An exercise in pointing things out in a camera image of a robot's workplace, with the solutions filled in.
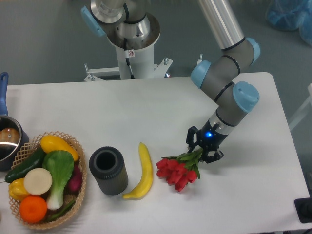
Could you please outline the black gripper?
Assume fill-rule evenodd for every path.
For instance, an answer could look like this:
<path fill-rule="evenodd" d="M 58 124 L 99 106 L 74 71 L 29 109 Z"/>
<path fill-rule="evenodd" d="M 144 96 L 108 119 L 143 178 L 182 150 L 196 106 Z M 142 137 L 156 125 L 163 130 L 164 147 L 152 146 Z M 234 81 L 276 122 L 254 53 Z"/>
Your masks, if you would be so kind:
<path fill-rule="evenodd" d="M 218 161 L 224 156 L 219 150 L 219 146 L 230 132 L 231 127 L 221 120 L 209 119 L 200 130 L 192 126 L 188 129 L 186 137 L 188 153 L 191 153 L 199 146 L 203 149 L 200 162 L 209 164 Z"/>

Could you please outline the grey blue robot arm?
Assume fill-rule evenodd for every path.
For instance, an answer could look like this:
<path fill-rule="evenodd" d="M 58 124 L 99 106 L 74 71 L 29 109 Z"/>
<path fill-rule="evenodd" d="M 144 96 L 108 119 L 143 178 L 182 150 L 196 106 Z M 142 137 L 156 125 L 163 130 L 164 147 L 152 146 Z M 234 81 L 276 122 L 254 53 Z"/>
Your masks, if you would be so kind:
<path fill-rule="evenodd" d="M 189 151 L 200 147 L 199 161 L 211 163 L 223 157 L 220 144 L 256 106 L 259 92 L 251 84 L 234 83 L 259 57 L 258 43 L 243 35 L 226 0 L 201 0 L 199 6 L 223 54 L 214 63 L 201 60 L 191 72 L 194 85 L 217 109 L 201 129 L 191 127 Z M 106 36 L 115 47 L 121 79 L 149 79 L 160 75 L 154 64 L 154 44 L 160 35 L 157 19 L 146 11 L 143 0 L 93 0 L 81 16 L 97 36 Z"/>

